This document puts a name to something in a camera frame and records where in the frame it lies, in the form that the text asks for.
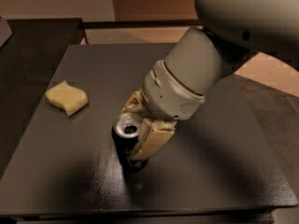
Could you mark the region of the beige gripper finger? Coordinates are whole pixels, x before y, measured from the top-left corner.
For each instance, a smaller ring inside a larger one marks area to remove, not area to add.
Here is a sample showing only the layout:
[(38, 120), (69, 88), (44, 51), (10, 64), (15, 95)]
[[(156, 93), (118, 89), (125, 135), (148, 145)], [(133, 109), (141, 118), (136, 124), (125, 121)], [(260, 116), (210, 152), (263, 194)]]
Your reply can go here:
[(174, 121), (143, 119), (138, 135), (138, 142), (129, 155), (130, 161), (141, 161), (149, 158), (174, 135)]
[(133, 92), (123, 107), (121, 113), (136, 113), (141, 116), (147, 116), (150, 113), (146, 108), (142, 90)]

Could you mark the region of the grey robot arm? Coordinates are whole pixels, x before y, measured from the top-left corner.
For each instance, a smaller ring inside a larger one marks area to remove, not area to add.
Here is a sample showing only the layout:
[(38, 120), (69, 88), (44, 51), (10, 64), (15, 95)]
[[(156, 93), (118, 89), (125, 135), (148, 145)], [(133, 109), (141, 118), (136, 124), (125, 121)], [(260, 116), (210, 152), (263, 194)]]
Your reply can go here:
[(191, 27), (146, 74), (124, 112), (141, 119), (131, 161), (149, 158), (189, 119), (206, 92), (258, 52), (299, 66), (299, 0), (194, 0)]

